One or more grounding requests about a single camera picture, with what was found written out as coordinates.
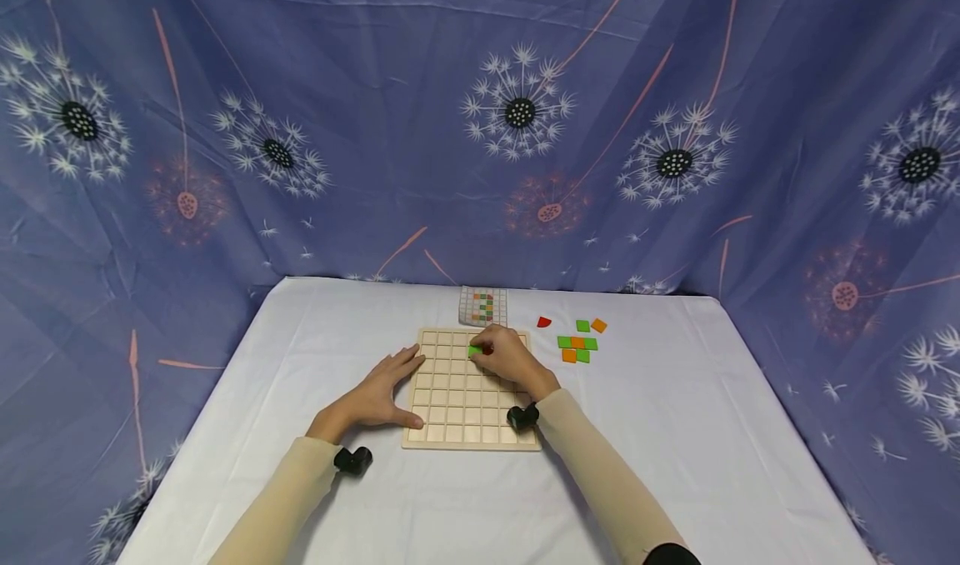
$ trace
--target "blue curtain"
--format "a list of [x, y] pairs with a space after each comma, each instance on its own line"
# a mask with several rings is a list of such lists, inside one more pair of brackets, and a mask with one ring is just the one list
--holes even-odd
[[3, 563], [113, 563], [284, 275], [712, 294], [955, 560], [956, 0], [0, 2]]

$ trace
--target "finger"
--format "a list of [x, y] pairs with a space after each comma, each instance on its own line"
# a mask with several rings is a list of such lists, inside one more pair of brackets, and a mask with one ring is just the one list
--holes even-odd
[[474, 352], [470, 355], [470, 361], [477, 364], [479, 368], [490, 369], [490, 355], [484, 355], [482, 352]]
[[410, 359], [410, 361], [400, 365], [400, 367], [398, 367], [396, 370], [397, 371], [396, 381], [393, 382], [393, 386], [397, 386], [397, 384], [400, 383], [400, 381], [405, 380], [406, 377], [408, 377], [410, 374], [416, 371], [417, 368], [421, 367], [425, 359], [426, 357], [421, 355], [419, 357], [413, 357]]
[[403, 409], [399, 407], [393, 409], [393, 415], [390, 420], [398, 426], [414, 428], [414, 430], [419, 430], [419, 428], [423, 427], [423, 420], [419, 418], [416, 413], [403, 411]]

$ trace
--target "right hand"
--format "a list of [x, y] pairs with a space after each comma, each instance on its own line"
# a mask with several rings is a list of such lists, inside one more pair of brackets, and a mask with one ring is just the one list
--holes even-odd
[[497, 374], [504, 380], [516, 382], [530, 394], [532, 400], [542, 401], [560, 389], [553, 372], [545, 368], [520, 342], [518, 333], [510, 327], [492, 324], [470, 340], [470, 345], [485, 349], [488, 355], [475, 352], [470, 361], [480, 368]]

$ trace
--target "dandelion print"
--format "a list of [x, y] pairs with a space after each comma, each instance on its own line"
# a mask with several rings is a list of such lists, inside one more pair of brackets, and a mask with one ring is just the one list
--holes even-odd
[[960, 194], [958, 105], [948, 88], [885, 125], [860, 179], [867, 209], [906, 225]]
[[94, 182], [119, 180], [133, 145], [119, 112], [110, 109], [107, 85], [74, 70], [62, 49], [42, 52], [18, 37], [0, 39], [0, 88], [21, 148], [47, 159], [64, 178], [81, 172]]
[[811, 323], [822, 335], [836, 342], [848, 342], [877, 329], [879, 296], [886, 258], [851, 242], [823, 251], [803, 271]]
[[197, 172], [183, 158], [176, 159], [172, 166], [153, 166], [147, 182], [147, 200], [160, 230], [176, 238], [182, 247], [206, 241], [210, 231], [227, 215], [220, 178]]
[[897, 390], [924, 413], [921, 432], [960, 464], [960, 332], [954, 326], [918, 337], [904, 347]]
[[221, 100], [226, 108], [213, 114], [214, 127], [240, 171], [257, 171], [260, 181], [294, 197], [317, 198], [326, 191], [327, 167], [316, 150], [305, 148], [308, 140], [299, 125], [267, 115], [253, 96], [224, 92]]
[[157, 488], [174, 462], [179, 446], [181, 443], [175, 442], [166, 457], [154, 460], [147, 466], [137, 480], [137, 489], [133, 494], [103, 510], [102, 515], [90, 527], [90, 548], [87, 552], [89, 565], [113, 565], [120, 558], [133, 529], [140, 523], [153, 495], [157, 493]]
[[558, 86], [560, 65], [519, 43], [512, 56], [491, 53], [480, 68], [484, 74], [460, 109], [470, 139], [483, 142], [487, 154], [511, 162], [549, 153], [563, 134], [562, 119], [577, 106]]
[[561, 174], [529, 177], [504, 205], [507, 230], [527, 238], [567, 234], [580, 225], [589, 204], [576, 184]]
[[730, 161], [725, 147], [737, 140], [738, 128], [709, 122], [713, 110], [693, 105], [682, 115], [668, 107], [652, 127], [633, 141], [631, 154], [617, 176], [620, 198], [642, 200], [648, 209], [682, 203], [720, 180]]

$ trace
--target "grid square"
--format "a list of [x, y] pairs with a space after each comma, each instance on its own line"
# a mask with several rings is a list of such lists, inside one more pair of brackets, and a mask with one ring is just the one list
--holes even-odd
[[500, 412], [496, 408], [485, 408], [482, 410], [482, 425], [497, 426], [500, 423]]
[[463, 442], [463, 426], [447, 426], [447, 442], [462, 443]]
[[[500, 312], [499, 295], [485, 293], [492, 296], [493, 305], [473, 307], [482, 313], [479, 317], [493, 320]], [[424, 342], [430, 335], [435, 343]], [[510, 430], [506, 415], [510, 407], [520, 403], [520, 397], [513, 390], [512, 382], [468, 361], [468, 344], [472, 338], [473, 333], [466, 330], [421, 331], [424, 363], [412, 375], [409, 408], [425, 425], [421, 430], [405, 430], [403, 446], [438, 450], [541, 450], [536, 435], [528, 435], [523, 444]], [[525, 332], [520, 333], [520, 338], [529, 342]]]
[[480, 426], [466, 426], [463, 428], [463, 442], [479, 444], [481, 441]]
[[443, 442], [443, 425], [429, 425], [426, 427], [426, 441], [428, 443]]

